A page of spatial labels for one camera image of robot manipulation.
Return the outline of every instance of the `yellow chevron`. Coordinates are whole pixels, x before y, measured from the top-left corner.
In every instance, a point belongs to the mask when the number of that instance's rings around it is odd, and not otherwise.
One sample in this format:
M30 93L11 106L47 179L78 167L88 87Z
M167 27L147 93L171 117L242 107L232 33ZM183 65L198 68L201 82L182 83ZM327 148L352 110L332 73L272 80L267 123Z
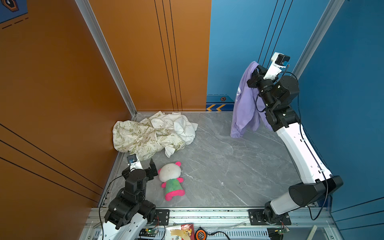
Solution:
M216 104L212 104L209 108L207 108L208 111L212 111L211 108L215 106Z
M216 108L217 111L221 111L220 108L224 107L225 104L221 105L220 107Z

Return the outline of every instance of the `purple sweatshirt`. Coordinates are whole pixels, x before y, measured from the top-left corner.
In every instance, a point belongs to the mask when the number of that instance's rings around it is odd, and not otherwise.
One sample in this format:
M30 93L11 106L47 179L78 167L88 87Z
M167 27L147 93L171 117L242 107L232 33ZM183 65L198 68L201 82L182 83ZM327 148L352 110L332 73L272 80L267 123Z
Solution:
M266 128L272 130L271 125L265 117L265 111L260 113L256 109L255 100L259 90L257 88L249 88L247 85L248 79L251 78L253 71L259 64L251 62L245 70L243 77L240 80L239 88L236 93L235 105L233 107L231 137L242 137L247 126L253 131L256 131L260 125L260 119L263 121ZM257 99L257 108L263 110L265 108L261 97Z

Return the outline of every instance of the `tape measure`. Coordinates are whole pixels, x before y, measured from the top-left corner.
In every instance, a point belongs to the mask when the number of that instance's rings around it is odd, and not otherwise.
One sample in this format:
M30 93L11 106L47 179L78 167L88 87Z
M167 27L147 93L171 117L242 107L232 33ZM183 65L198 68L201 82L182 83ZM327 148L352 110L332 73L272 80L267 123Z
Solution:
M199 227L195 233L195 239L196 240L206 240L207 239L207 233L201 227Z

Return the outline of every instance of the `pink plush hem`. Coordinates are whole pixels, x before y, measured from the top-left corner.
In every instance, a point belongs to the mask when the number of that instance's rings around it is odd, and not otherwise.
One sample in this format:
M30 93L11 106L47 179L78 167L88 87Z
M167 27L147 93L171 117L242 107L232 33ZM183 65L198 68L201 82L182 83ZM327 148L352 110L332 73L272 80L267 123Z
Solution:
M185 191L183 189L179 189L179 190L167 193L166 200L171 201L172 198L175 196L184 196L184 195L185 195Z

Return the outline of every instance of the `stuffed animal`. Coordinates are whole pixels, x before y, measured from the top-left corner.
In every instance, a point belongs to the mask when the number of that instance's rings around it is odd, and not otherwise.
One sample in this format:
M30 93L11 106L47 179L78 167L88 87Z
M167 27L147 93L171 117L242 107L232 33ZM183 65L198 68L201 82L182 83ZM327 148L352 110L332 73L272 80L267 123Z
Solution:
M185 191L180 183L184 181L181 175L181 162L169 163L159 170L159 179L163 182L162 188L166 189L166 200L171 201L175 196L184 196Z

